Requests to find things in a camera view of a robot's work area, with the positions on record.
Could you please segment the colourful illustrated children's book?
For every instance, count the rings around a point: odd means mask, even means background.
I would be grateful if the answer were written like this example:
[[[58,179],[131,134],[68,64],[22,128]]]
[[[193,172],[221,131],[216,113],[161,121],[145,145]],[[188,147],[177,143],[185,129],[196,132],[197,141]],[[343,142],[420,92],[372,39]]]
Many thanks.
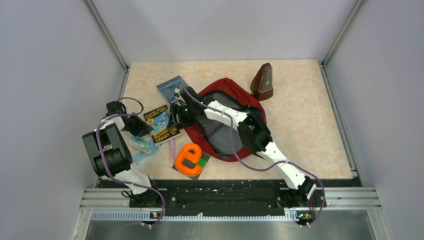
[[[146,123],[152,128],[150,131],[153,143],[159,146],[181,135],[174,127],[168,127],[171,112],[168,105],[162,105],[143,114]]]

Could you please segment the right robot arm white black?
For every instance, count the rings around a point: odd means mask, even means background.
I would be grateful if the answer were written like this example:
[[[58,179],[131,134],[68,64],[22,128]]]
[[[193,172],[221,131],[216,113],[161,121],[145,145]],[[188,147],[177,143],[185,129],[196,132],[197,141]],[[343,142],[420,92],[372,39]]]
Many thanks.
[[[247,150],[279,170],[288,188],[294,190],[297,205],[307,206],[313,200],[316,184],[279,150],[262,110],[219,90],[200,96],[192,87],[176,87],[173,95],[169,128],[199,127],[206,142],[221,157]]]

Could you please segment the red backpack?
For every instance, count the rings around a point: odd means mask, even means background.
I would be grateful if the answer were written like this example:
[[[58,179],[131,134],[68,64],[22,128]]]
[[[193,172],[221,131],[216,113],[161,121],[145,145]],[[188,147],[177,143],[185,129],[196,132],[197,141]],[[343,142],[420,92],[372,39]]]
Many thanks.
[[[213,97],[222,105],[241,112],[261,112],[264,122],[267,121],[265,110],[260,102],[249,92],[230,78],[222,78],[208,85],[199,92],[202,97]],[[204,116],[196,116],[194,123],[185,127],[191,141],[203,152],[224,162],[237,162],[232,147],[237,155],[244,159],[251,153],[243,147],[240,136],[235,129],[216,120]]]

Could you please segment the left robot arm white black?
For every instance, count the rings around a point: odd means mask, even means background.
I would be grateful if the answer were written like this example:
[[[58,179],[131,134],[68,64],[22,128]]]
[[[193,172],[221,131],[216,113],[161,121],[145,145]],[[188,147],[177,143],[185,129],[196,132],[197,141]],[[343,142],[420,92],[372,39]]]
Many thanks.
[[[100,125],[82,136],[94,172],[99,177],[111,177],[129,187],[130,192],[123,191],[123,196],[149,207],[156,206],[161,194],[154,182],[137,169],[121,134],[122,131],[128,132],[142,140],[153,128],[139,114],[129,113],[120,100],[107,103],[106,109],[106,116],[101,119]]]

